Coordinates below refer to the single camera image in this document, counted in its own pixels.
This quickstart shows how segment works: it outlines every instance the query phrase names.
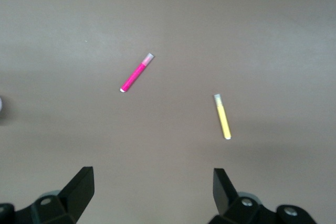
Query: gray surface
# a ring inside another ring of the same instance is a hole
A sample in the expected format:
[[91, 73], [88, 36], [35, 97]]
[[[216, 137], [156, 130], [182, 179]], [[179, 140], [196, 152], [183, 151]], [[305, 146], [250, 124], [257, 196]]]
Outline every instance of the gray surface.
[[0, 0], [0, 201], [93, 165], [79, 223], [204, 224], [222, 167], [334, 223], [335, 32], [336, 0]]

